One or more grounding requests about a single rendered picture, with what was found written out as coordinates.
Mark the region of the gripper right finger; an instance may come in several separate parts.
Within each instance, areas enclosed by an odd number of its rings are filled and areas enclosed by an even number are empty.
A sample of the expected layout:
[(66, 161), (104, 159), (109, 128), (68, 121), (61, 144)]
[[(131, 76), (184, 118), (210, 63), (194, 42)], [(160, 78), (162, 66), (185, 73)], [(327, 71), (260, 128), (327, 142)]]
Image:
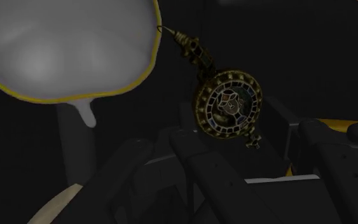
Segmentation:
[[(291, 127), (302, 120), (274, 97), (263, 101), (260, 128), (267, 140), (285, 159)], [(347, 137), (358, 143), (358, 121), (347, 130)], [(355, 150), (340, 144), (319, 143), (316, 171), (322, 177), (343, 224), (358, 224), (358, 158)]]

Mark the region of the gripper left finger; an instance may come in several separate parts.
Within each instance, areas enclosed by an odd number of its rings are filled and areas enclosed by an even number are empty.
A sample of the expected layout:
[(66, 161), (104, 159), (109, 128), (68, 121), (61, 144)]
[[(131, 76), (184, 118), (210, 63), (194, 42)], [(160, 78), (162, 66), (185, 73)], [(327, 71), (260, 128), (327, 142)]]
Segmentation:
[[(186, 178), (188, 208), (194, 210), (193, 186), (198, 185), (220, 224), (253, 224), (253, 191), (217, 152), (209, 151), (197, 136), (191, 104), (179, 106), (181, 128), (169, 137)], [(76, 194), (53, 224), (117, 224), (113, 213), (123, 202), (135, 172), (154, 152), (144, 139), (125, 142), (105, 166)]]

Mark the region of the yellow object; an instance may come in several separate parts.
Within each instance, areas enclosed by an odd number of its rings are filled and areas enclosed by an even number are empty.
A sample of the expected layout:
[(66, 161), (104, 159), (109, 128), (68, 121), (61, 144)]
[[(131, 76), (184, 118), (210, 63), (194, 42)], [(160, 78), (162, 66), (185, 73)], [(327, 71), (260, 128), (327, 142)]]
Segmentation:
[(358, 158), (358, 143), (347, 137), (347, 130), (353, 124), (356, 121), (306, 119), (291, 127), (285, 155), (290, 161), (286, 176), (317, 174), (315, 146), (319, 143), (349, 146)]

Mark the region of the beige curved object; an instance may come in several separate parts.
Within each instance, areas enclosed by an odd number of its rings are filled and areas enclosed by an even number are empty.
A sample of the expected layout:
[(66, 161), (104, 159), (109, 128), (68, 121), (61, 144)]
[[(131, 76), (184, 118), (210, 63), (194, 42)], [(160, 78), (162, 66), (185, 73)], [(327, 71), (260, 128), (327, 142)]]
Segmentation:
[(27, 224), (51, 224), (58, 214), (82, 189), (82, 185), (73, 184), (49, 200), (38, 212), (27, 222)]

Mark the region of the ornate round gold pendant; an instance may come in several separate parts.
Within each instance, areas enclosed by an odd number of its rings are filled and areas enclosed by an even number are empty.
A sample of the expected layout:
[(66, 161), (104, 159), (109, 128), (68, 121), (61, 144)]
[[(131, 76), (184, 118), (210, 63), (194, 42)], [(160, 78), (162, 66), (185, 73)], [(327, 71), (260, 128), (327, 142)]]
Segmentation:
[(197, 37), (159, 25), (181, 47), (182, 57), (198, 68), (198, 85), (193, 97), (196, 124), (217, 139), (247, 138), (246, 147), (259, 148), (261, 136), (255, 123), (261, 112), (263, 93), (260, 84), (240, 69), (217, 69), (209, 51)]

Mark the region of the white bowl with yellow rim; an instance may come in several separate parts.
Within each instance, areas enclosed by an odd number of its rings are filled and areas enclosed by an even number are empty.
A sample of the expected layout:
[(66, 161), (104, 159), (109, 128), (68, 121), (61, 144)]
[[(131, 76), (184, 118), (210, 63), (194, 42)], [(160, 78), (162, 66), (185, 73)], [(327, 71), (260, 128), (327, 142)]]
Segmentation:
[(94, 99), (151, 74), (161, 24), (158, 0), (0, 0), (0, 90), (73, 105), (94, 127)]

